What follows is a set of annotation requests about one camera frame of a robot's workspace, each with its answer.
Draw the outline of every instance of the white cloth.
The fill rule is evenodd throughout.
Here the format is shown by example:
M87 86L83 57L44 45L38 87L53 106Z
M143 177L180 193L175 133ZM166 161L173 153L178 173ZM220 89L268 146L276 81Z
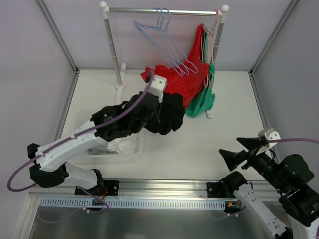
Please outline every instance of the white cloth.
M132 133L125 138L116 138L108 143L108 150L119 154L133 154L138 147L138 134Z

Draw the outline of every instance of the clothing rack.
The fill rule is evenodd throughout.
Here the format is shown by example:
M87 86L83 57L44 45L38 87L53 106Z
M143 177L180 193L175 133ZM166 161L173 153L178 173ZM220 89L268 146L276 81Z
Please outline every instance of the clothing rack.
M100 7L102 10L103 18L104 18L104 24L105 24L105 29L106 33L108 36L108 41L110 45L110 50L112 54L112 60L113 60L113 65L115 69L115 75L117 79L117 94L116 94L116 104L119 104L121 102L122 98L122 92L125 87L124 85L124 76L125 76L125 68L126 65L125 63L121 64L121 69L119 68L119 63L118 59L116 56L115 52L115 46L112 38L112 32L111 32L111 27L110 27L110 21L109 21L109 14L110 13L143 13L143 14L158 14L158 11L155 9L143 9L143 8L130 8L130 7L112 7L112 6L107 6L106 2L102 1L100 2ZM221 7L221 10L219 11L219 24L218 24L218 30L216 33L216 38L214 42L214 47L213 47L213 62L216 60L217 56L217 51L219 47L219 42L221 38L221 33L223 31L224 23L226 21L226 15L227 12L229 11L229 6L228 5L223 5ZM169 13L171 15L197 15L197 16L216 16L216 11L190 11L190 10L169 10Z

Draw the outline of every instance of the red cloth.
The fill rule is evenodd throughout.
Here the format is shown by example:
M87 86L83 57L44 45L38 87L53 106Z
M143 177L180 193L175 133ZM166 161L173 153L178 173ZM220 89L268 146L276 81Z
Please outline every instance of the red cloth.
M165 92L170 94L178 93L183 96L183 105L185 109L188 107L189 102L202 90L205 77L209 73L209 64L203 64L201 62L202 38L204 35L203 27L203 24L197 27L193 47L187 57L188 61L192 62L198 68L197 73L189 71L188 75L180 76L173 68L167 68L166 66L161 65L156 66L154 69L155 74L167 79ZM184 65L193 69L193 66L187 61L184 62ZM146 80L149 70L151 70L151 68L146 67L145 71L141 73L144 81Z

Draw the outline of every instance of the gray wall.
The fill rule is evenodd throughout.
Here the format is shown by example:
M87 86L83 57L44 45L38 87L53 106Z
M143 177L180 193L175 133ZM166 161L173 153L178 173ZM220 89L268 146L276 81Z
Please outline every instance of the gray wall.
M6 182L28 144L52 140L73 72L34 0L0 1L0 22L0 238L11 239L27 192ZM13 186L30 183L25 169Z
M100 0L45 0L78 67L113 67ZM216 61L217 69L249 70L290 0L111 0L110 6L214 10L230 6ZM200 23L211 28L214 17L172 16L170 34L188 54ZM119 62L128 68L167 64L135 28L133 20L155 24L156 15L110 14Z
M319 1L301 1L256 72L262 103L282 138L319 139ZM301 154L319 192L319 145L278 144L282 158Z

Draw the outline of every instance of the garment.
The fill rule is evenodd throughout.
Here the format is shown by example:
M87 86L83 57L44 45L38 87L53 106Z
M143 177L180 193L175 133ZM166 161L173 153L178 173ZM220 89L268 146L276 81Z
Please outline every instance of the garment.
M132 133L124 138L116 138L108 142L108 150L118 152L118 154L133 154L138 146L138 134Z
M187 57L188 61L192 62L197 68L198 72L189 72L188 75L180 76L173 68L167 68L166 66L156 66L154 73L165 77L167 79L167 86L165 92L173 94L178 93L183 96L183 105L186 109L189 102L202 90L205 77L209 72L209 64L201 62L201 38L204 34L203 24L197 27L195 40L193 47ZM184 64L190 67L190 64L185 61ZM149 67L145 68L145 72L141 73L144 80L147 78Z
M208 45L208 36L206 32L204 32L203 36L203 59L206 61L206 47ZM189 103L188 108L186 109L186 115L189 117L195 117L205 110L210 110L213 107L215 101L215 94L212 93L212 84L213 77L215 74L215 65L210 63L209 65L209 84L205 87L203 86L202 91Z
M184 114L183 96L177 93L164 93L159 120L146 124L144 128L153 133L166 135L171 130L176 131L181 127Z

